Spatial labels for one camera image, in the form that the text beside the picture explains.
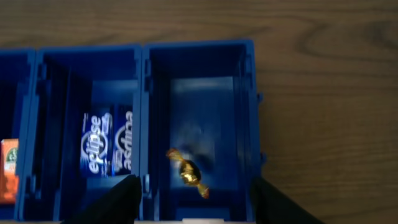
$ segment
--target gold candy wrapper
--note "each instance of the gold candy wrapper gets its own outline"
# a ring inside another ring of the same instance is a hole
[[[170,160],[181,161],[180,175],[184,183],[188,186],[198,187],[200,195],[208,199],[209,188],[200,183],[201,174],[199,168],[192,161],[183,159],[181,153],[176,148],[169,149],[166,156]]]

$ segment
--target logo on orange package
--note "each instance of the logo on orange package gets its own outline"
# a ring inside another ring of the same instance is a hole
[[[1,141],[0,203],[15,203],[18,191],[17,165],[18,139]]]

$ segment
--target blue plastic bin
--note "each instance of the blue plastic bin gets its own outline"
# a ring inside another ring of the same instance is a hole
[[[139,149],[140,82],[139,45],[37,52],[17,219],[63,220],[125,177],[80,175],[82,119],[97,106],[133,105],[133,149]],[[138,150],[132,164],[138,175]]]
[[[248,188],[261,174],[253,42],[150,44],[142,72],[140,219],[253,221]],[[209,199],[183,184],[170,147],[200,168]]]
[[[0,50],[0,141],[18,138],[19,149],[25,147],[29,115],[29,88],[35,59],[34,50]],[[24,161],[18,151],[16,174]],[[0,220],[14,218],[14,205],[0,205]]]

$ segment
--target wood grain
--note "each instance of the wood grain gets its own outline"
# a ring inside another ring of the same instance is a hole
[[[327,223],[398,223],[398,1],[0,0],[0,47],[250,38],[263,175]]]

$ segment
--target bin compartment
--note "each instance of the bin compartment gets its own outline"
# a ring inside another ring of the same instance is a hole
[[[21,175],[29,115],[29,86],[34,67],[34,50],[0,50],[0,141],[19,139],[16,175]],[[3,167],[0,167],[0,189],[6,188]],[[13,219],[16,205],[0,205],[0,219]]]
[[[21,220],[69,218],[125,177],[80,174],[83,114],[91,110],[132,105],[131,173],[138,174],[140,59],[138,45],[37,52]]]
[[[252,221],[247,189],[260,175],[252,42],[152,44],[142,56],[140,218]],[[199,167],[209,199],[184,185],[166,158],[171,147]]]

